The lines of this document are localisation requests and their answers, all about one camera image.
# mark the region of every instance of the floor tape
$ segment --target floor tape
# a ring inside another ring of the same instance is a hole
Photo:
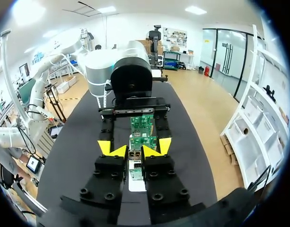
[[[82,98],[63,98],[60,101],[68,101],[68,100],[81,100]]]

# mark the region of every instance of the trash bin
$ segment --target trash bin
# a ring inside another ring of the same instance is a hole
[[[202,66],[200,66],[200,67],[198,68],[198,73],[199,73],[199,74],[203,74],[203,67],[202,67]]]

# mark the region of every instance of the screen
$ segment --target screen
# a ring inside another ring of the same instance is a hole
[[[59,135],[59,131],[61,131],[62,128],[63,128],[63,126],[58,126],[57,128],[52,128],[50,135],[51,136]]]
[[[35,172],[38,163],[39,163],[39,160],[37,160],[35,157],[31,156],[28,163],[27,163],[27,166]]]

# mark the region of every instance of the cardboard box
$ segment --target cardboard box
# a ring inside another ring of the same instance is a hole
[[[234,154],[231,155],[231,165],[238,166],[238,161]]]
[[[151,40],[137,40],[140,43],[142,43],[146,49],[147,54],[151,54],[151,44],[152,41]],[[163,55],[163,46],[162,46],[162,42],[158,41],[158,55]]]
[[[158,55],[164,54],[164,48],[162,46],[158,46]]]
[[[230,143],[226,135],[220,136],[220,140],[224,146]]]
[[[284,113],[284,111],[280,107],[279,107],[279,111],[284,121],[287,123],[287,125],[289,125],[289,117]]]
[[[178,46],[172,46],[170,48],[171,51],[176,51],[176,52],[179,52],[179,47]]]
[[[230,144],[225,145],[225,149],[227,151],[227,155],[233,155],[234,151]]]

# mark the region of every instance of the black table surface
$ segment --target black table surface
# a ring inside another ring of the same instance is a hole
[[[208,207],[216,203],[210,164],[183,104],[168,83],[154,82],[152,96],[164,97],[171,104],[168,112],[172,132],[169,155],[175,161],[177,175],[189,190],[191,205],[203,202]],[[113,94],[107,97],[107,106],[111,106],[113,98]],[[62,195],[79,200],[79,190],[91,177],[95,169],[94,162],[101,155],[97,143],[101,120],[97,100],[88,91],[65,123],[46,161],[37,200],[47,209],[57,206]],[[114,127],[114,147],[128,145],[130,134],[130,119],[117,119]],[[118,224],[150,224],[146,193],[130,192],[128,182],[123,188]]]

